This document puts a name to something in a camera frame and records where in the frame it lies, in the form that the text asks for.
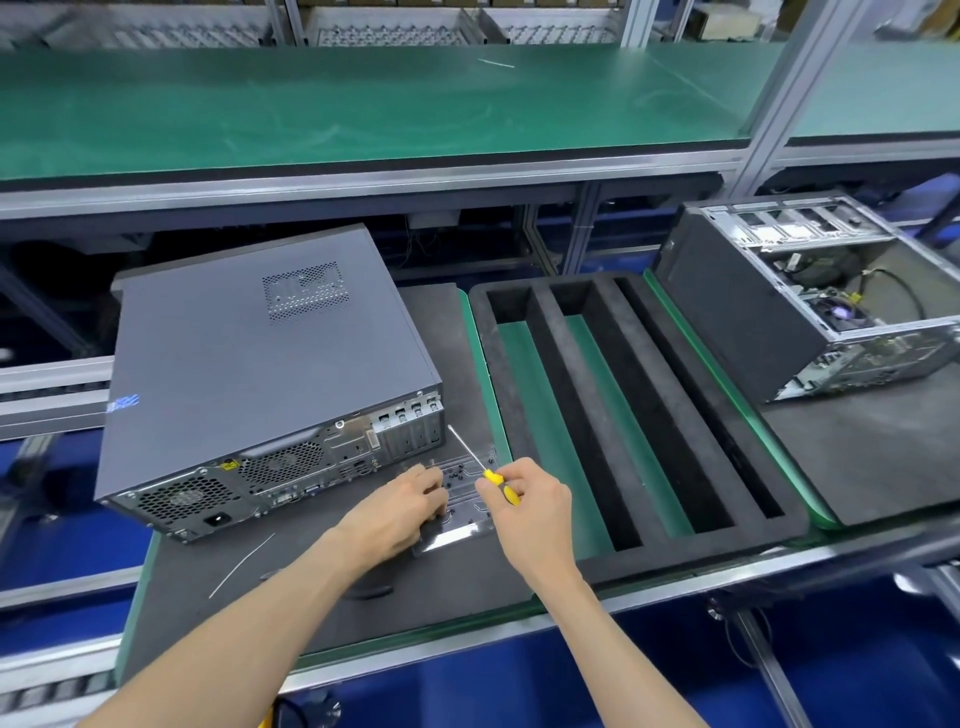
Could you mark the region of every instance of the electrical wire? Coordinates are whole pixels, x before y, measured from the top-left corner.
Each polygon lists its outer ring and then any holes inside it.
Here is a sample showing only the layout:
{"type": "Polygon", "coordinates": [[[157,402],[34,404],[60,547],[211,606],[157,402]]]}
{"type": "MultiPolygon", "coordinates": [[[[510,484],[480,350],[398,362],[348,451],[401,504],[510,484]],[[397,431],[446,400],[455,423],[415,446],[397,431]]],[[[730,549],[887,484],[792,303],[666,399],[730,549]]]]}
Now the electrical wire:
{"type": "Polygon", "coordinates": [[[871,268],[869,270],[864,271],[860,275],[860,283],[856,289],[857,294],[859,294],[861,297],[863,296],[863,292],[867,288],[867,280],[872,278],[876,274],[882,274],[886,276],[888,279],[895,281],[897,285],[899,285],[900,288],[903,290],[903,292],[910,297],[910,301],[912,301],[914,306],[917,308],[917,315],[921,319],[926,318],[926,307],[924,306],[924,302],[920,300],[920,297],[917,295],[917,292],[913,290],[913,288],[910,286],[908,282],[906,282],[896,273],[892,273],[891,271],[888,271],[886,268],[871,268]]]}
{"type": "Polygon", "coordinates": [[[280,709],[286,708],[297,717],[297,722],[303,728],[310,728],[310,722],[306,719],[306,713],[297,703],[286,697],[279,697],[274,701],[274,728],[280,725],[280,709]]]}
{"type": "MultiPolygon", "coordinates": [[[[767,625],[767,643],[769,643],[770,646],[772,647],[774,643],[774,628],[770,625],[770,620],[767,618],[767,613],[764,612],[762,609],[757,609],[757,611],[760,612],[760,616],[763,617],[764,624],[767,625]]],[[[724,619],[723,628],[724,628],[724,633],[727,635],[727,644],[730,646],[730,652],[733,653],[733,657],[735,657],[739,662],[749,667],[750,669],[756,669],[756,664],[750,662],[749,660],[743,659],[743,657],[740,656],[740,653],[736,651],[736,647],[733,646],[733,639],[730,636],[730,620],[729,619],[724,619]]]]}

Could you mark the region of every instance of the green workbench surface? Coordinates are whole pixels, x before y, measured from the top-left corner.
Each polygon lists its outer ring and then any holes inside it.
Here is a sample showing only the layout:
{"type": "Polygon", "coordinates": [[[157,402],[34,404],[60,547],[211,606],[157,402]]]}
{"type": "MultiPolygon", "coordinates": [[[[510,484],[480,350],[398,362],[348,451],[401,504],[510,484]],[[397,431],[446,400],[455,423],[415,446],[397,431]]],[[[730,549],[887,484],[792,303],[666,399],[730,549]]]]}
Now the green workbench surface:
{"type": "Polygon", "coordinates": [[[0,54],[0,108],[0,181],[715,142],[743,121],[602,45],[0,54]]]}
{"type": "MultiPolygon", "coordinates": [[[[750,112],[783,43],[662,43],[650,55],[730,113],[750,112]]],[[[960,133],[960,43],[869,42],[842,48],[795,137],[960,133]]]]}

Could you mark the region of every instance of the foam tray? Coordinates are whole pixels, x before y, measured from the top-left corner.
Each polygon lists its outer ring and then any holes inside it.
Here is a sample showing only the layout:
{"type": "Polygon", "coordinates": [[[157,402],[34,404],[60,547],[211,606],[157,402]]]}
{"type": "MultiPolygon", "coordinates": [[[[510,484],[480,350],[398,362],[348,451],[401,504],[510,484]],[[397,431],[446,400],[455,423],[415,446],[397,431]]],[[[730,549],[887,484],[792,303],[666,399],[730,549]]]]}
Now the foam tray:
{"type": "Polygon", "coordinates": [[[501,336],[504,325],[529,328],[612,542],[580,562],[593,585],[760,551],[809,527],[789,479],[712,376],[690,373],[695,352],[678,331],[662,333],[672,322],[641,286],[596,274],[470,292],[511,451],[537,459],[501,336]]]}

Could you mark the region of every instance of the left hand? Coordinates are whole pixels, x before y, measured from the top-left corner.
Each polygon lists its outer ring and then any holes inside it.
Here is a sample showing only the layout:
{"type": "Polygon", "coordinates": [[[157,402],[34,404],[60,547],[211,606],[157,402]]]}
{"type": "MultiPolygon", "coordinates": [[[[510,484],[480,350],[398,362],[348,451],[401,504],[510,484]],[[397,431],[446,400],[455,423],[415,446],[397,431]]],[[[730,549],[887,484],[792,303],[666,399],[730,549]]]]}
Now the left hand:
{"type": "Polygon", "coordinates": [[[336,540],[359,577],[415,544],[423,523],[445,513],[443,483],[440,468],[415,465],[353,506],[321,540],[336,540]]]}

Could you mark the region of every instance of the upper shelf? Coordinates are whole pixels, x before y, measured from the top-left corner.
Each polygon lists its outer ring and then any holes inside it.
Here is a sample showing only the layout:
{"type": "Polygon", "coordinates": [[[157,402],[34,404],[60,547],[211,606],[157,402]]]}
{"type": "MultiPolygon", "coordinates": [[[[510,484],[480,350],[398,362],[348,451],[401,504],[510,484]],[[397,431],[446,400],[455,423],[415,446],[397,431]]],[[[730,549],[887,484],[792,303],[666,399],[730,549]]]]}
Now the upper shelf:
{"type": "MultiPolygon", "coordinates": [[[[28,7],[49,14],[54,6],[28,7]]],[[[394,34],[397,42],[457,44],[257,48],[271,42],[262,6],[84,6],[110,18],[109,32],[64,25],[47,30],[48,45],[176,49],[58,53],[28,42],[0,53],[0,182],[742,146],[744,122],[783,48],[620,49],[622,12],[591,9],[487,10],[511,45],[485,42],[477,10],[317,8],[304,26],[317,38],[331,28],[335,36],[347,26],[360,32],[362,22],[343,18],[389,11],[433,13],[425,27],[452,31],[415,28],[394,34]],[[190,22],[163,20],[172,12],[190,22]],[[596,30],[563,30],[581,19],[596,30]],[[540,44],[551,39],[570,44],[540,44]]],[[[12,37],[20,45],[22,28],[13,33],[10,16],[0,17],[0,47],[12,37]]],[[[957,43],[852,44],[815,90],[796,136],[960,133],[960,98],[944,86],[957,77],[957,43]]]]}
{"type": "Polygon", "coordinates": [[[728,142],[610,45],[0,54],[0,180],[728,142]]]}

